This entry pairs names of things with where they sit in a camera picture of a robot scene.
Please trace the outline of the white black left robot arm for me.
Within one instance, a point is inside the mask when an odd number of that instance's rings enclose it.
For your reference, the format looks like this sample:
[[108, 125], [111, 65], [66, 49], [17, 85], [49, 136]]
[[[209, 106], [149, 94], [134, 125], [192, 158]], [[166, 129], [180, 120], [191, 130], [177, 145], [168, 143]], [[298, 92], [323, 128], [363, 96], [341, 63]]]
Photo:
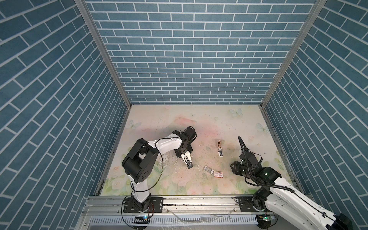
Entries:
[[192, 126], [185, 130], [174, 130], [171, 135], [154, 141], [139, 139], [133, 145], [122, 162], [122, 167], [131, 181], [133, 200], [138, 204], [145, 204], [150, 198], [147, 178], [150, 176], [157, 157], [163, 158], [167, 152], [174, 151], [177, 158], [181, 158], [188, 169], [193, 168], [191, 144], [197, 137]]

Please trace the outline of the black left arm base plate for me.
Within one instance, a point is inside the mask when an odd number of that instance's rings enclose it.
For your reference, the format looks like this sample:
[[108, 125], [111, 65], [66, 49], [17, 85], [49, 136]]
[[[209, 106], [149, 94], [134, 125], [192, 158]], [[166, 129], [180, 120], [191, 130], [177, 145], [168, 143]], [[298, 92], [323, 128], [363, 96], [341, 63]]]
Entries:
[[143, 213], [148, 212], [149, 208], [153, 213], [162, 213], [163, 201], [163, 197], [150, 196], [140, 203], [134, 197], [127, 196], [123, 201], [123, 213]]

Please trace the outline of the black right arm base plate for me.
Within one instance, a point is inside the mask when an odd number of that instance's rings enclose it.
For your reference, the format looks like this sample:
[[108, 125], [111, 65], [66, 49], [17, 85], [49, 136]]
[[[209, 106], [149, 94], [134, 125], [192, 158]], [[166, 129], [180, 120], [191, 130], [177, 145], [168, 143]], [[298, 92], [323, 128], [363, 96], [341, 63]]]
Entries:
[[234, 201], [238, 204], [241, 212], [263, 212], [264, 208], [253, 196], [237, 196]]

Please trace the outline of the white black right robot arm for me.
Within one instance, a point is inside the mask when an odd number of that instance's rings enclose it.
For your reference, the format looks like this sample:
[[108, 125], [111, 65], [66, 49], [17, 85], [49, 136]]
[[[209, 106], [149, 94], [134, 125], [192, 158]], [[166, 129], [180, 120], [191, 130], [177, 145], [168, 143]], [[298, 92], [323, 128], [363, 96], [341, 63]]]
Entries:
[[353, 224], [343, 213], [337, 215], [309, 199], [279, 172], [263, 167], [255, 154], [244, 149], [240, 161], [231, 164], [233, 174], [259, 189], [250, 199], [237, 197], [241, 210], [246, 206], [258, 212], [273, 212], [300, 230], [352, 230]]

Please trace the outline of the red staple box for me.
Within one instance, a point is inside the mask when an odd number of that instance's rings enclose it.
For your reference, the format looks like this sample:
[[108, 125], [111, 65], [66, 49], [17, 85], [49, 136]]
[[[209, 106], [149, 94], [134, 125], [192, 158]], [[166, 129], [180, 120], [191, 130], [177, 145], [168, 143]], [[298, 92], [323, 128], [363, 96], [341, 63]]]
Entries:
[[223, 172], [220, 172], [220, 171], [214, 171], [213, 172], [213, 176], [215, 178], [223, 178], [224, 177], [224, 174], [223, 174]]

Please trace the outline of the pink stapler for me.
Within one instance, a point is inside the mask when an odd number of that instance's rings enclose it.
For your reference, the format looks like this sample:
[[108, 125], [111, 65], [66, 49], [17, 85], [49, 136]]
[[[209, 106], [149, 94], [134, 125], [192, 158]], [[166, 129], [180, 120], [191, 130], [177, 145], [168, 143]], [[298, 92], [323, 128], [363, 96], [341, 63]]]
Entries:
[[223, 157], [223, 150], [222, 150], [221, 140], [217, 141], [217, 150], [218, 150], [219, 157]]

